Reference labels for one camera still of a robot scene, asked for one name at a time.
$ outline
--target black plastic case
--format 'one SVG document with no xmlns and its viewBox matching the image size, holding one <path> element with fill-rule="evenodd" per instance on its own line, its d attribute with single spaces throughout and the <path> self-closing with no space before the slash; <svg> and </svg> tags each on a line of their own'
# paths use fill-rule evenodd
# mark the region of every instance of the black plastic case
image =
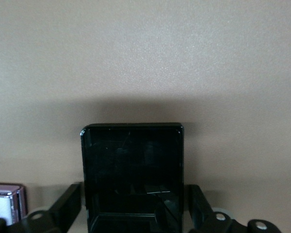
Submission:
<svg viewBox="0 0 291 233">
<path fill-rule="evenodd" d="M 93 124 L 81 142 L 89 233 L 182 232 L 181 124 Z"/>
</svg>

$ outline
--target gray wall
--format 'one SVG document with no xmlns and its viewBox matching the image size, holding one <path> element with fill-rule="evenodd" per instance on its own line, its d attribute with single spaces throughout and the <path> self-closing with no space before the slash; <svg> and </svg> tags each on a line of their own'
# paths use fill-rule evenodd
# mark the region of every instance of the gray wall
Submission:
<svg viewBox="0 0 291 233">
<path fill-rule="evenodd" d="M 0 0 L 0 182 L 31 210 L 83 179 L 83 126 L 160 121 L 186 184 L 291 233 L 291 1 Z"/>
</svg>

